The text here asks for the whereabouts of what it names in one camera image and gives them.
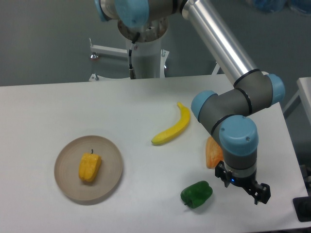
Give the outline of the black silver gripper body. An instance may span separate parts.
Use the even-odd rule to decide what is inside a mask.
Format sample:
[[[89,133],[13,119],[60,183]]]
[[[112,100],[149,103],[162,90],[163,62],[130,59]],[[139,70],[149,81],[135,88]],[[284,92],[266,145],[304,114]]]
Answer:
[[[257,173],[257,162],[247,169],[236,169],[232,168],[224,162],[224,179],[223,182],[225,187],[230,184],[241,187],[246,191],[256,190],[256,173]]]

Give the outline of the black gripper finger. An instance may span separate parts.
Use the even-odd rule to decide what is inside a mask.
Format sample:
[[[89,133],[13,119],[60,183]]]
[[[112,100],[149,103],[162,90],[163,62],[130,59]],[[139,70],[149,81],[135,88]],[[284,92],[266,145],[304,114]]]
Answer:
[[[232,172],[226,170],[224,161],[220,161],[215,167],[215,176],[222,180],[225,188],[231,184]]]
[[[254,198],[254,204],[257,205],[259,202],[266,204],[271,197],[270,186],[257,182],[251,183],[248,187],[245,187],[244,190]]]

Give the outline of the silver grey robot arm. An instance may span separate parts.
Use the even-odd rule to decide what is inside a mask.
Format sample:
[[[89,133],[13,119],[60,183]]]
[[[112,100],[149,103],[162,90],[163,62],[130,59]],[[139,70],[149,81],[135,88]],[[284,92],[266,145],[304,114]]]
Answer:
[[[215,176],[225,186],[243,188],[255,202],[267,203],[270,186],[256,181],[259,136],[250,115],[284,98],[282,80],[264,75],[254,65],[208,0],[97,0],[95,6],[100,19],[116,20],[130,42],[131,79],[160,76],[160,52],[149,55],[149,43],[165,33],[168,16],[180,12],[193,25],[233,84],[232,90],[221,95],[203,91],[191,103],[196,119],[223,150]]]

